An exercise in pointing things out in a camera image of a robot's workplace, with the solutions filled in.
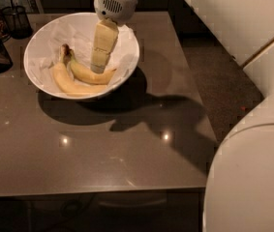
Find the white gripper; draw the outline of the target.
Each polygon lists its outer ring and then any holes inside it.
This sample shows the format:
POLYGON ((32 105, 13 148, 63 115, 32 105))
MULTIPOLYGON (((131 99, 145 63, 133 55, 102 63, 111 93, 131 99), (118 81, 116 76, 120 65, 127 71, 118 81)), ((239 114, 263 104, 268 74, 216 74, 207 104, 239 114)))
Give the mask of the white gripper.
POLYGON ((103 73, 114 49, 119 30, 117 25, 126 24, 133 16, 138 0, 94 0, 97 23, 91 53, 91 70, 103 73))

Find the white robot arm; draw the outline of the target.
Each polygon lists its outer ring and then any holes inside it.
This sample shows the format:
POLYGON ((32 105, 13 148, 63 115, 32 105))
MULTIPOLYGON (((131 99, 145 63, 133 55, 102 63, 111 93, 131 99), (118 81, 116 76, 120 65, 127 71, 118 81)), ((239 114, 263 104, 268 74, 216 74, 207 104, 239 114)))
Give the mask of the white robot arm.
POLYGON ((274 232, 274 0, 184 0, 264 99, 211 163, 202 232, 274 232))

